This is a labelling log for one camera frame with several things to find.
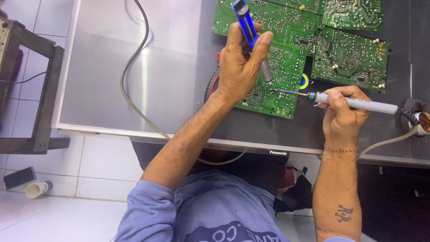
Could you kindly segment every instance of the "gray soldering iron handle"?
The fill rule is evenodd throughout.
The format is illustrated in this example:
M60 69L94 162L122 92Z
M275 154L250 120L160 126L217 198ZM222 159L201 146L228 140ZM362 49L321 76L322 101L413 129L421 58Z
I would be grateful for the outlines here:
M317 92L315 93L315 95L316 95L315 102L329 103L329 98L327 94ZM347 97L346 99L348 100L349 107L369 110L372 112L395 114L397 112L397 109L399 108L396 105L387 104L387 103L372 102L372 101L366 101L366 100L355 99L350 97Z

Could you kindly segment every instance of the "person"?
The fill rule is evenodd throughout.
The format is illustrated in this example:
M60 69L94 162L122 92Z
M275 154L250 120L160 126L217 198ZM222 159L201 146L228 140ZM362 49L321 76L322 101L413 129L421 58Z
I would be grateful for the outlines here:
M221 166L210 166L206 171L195 169L206 165L196 163L196 159L213 130L252 89L272 37L271 32L262 34L249 55L240 26L237 23L230 26L226 47L221 51L218 89L156 151L141 180L128 195L128 208L115 241L288 241L275 224L273 210L273 193L282 178L275 181L274 191L262 182L272 179L273 174L283 175L282 165L278 169L276 166L265 168L272 162L254 160L251 163L263 164L258 167L259 171L235 166L241 159L252 160L256 155L248 154L226 164L233 167L227 168L230 172L220 170ZM329 96L329 104L318 106L327 109L322 124L326 148L312 201L316 239L318 242L359 242L362 218L357 195L356 148L359 130L370 112L350 109L345 96L370 99L356 86L335 87L324 93ZM225 153L213 155L226 156ZM243 174L248 170L253 175Z

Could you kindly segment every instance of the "paper cup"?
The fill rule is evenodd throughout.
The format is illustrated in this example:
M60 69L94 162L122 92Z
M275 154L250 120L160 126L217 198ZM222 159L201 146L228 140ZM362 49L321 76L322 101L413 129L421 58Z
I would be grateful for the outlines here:
M44 194L45 192L52 189L51 181L44 181L39 183L31 183L25 188L25 194L27 197L33 199L38 197L40 194Z

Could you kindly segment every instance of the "blue shirt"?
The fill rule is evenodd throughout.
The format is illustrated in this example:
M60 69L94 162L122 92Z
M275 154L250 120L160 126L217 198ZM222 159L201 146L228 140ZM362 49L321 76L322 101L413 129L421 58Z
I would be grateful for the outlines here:
M176 192L141 180L127 197L115 241L288 242L275 224L274 199L219 170L186 177Z

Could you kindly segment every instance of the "black cable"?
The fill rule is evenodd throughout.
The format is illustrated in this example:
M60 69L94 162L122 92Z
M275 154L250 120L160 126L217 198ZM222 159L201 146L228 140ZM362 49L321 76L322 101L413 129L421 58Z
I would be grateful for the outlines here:
M147 123L149 123L149 125L154 128L158 133L160 133L161 135L163 135L167 140L170 140L170 137L164 133L161 129L159 129L159 127L157 127L153 122L151 122L151 120L149 120L134 104L133 102L130 100L130 97L128 96L125 88L124 88L124 77L126 75L127 69L129 68L130 64L134 61L134 59L136 58L136 56L139 54L139 52L142 50L143 46L146 43L146 40L148 39L148 34L149 34L149 24L148 24L148 18L146 17L146 13L142 8L142 5L140 5L138 0L134 0L134 2L136 3L137 7L140 9L140 12L143 15L143 19L145 20L145 36L142 40L142 43L139 45L139 47L137 48L137 50L133 53L132 57L130 57L130 59L127 61L126 66L124 66L123 72L121 73L121 77L120 77L120 88L121 88L121 92L124 95L124 98L126 99L126 101L128 102L128 104L134 109L134 111L137 112L137 114L139 114L139 116L141 116ZM221 164L227 164L230 162L233 162L237 159L239 159L240 157L242 157L242 155L246 152L246 149L240 154L238 155L236 158L233 158L229 161L224 161L224 162L210 162L210 161L205 161L203 159L197 158L198 161L206 163L206 164L211 164L211 165L221 165Z
M39 73L39 74L37 74L37 75L33 76L32 78L30 78L30 79L27 79L27 80L25 80L25 81L22 81L22 82L14 82L14 81L3 81L3 80L0 80L0 81L3 81L3 82L9 82L9 83L13 83L13 84L22 84L22 83L26 83L26 82L28 82L29 80L31 80L31 79L33 79L33 78L36 78L36 77L38 77L38 76L40 76L40 75L42 75L42 74L48 73L48 72L49 72L49 71L44 71L44 72L42 72L42 73Z

